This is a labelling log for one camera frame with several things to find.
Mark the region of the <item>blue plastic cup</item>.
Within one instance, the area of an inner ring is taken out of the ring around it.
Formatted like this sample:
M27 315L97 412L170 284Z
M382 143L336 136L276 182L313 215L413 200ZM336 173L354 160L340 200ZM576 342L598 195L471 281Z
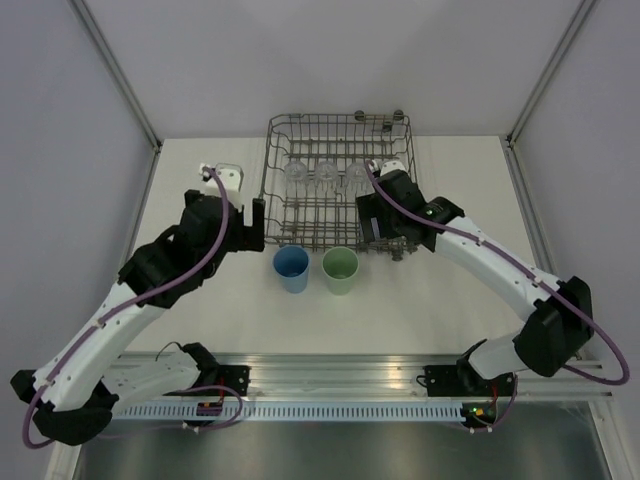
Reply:
M299 294L306 289L310 257L302 247L297 245L281 247L275 253L272 265L285 291Z

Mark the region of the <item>green plastic cup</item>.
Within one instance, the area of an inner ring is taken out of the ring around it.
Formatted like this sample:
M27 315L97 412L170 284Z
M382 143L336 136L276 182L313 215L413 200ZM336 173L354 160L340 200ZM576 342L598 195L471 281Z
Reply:
M355 284L359 259L356 252L347 247L334 247L323 255L321 267L329 292L342 296L348 294Z

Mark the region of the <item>purple plastic cup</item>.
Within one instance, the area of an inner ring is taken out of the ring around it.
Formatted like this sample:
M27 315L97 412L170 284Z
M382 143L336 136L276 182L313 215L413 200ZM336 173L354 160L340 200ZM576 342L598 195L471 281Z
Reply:
M387 217L377 216L371 219L372 231L376 240L394 239L397 234Z

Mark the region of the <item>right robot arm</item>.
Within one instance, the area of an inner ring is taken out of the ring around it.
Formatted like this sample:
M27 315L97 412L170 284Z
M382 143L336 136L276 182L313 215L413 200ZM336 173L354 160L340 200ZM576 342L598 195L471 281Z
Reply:
M562 281L524 263L486 237L464 210L444 197L426 200L402 168L364 171L374 189L356 200L363 237L404 238L449 259L496 293L522 321L520 330L472 345L456 362L459 388L478 395L493 380L530 370L554 376L594 335L589 286Z

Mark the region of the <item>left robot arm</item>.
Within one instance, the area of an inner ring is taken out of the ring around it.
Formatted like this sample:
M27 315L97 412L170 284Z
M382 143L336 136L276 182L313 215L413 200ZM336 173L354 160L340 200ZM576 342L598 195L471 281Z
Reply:
M265 203L252 201L252 223L225 195L189 190L179 223L139 247L107 298L69 344L45 366L19 370L10 384L28 408L22 440L29 449L53 442L77 446L99 436L115 413L161 395L241 396L220 378L200 343L127 374L111 364L152 322L213 277L224 257L265 247Z

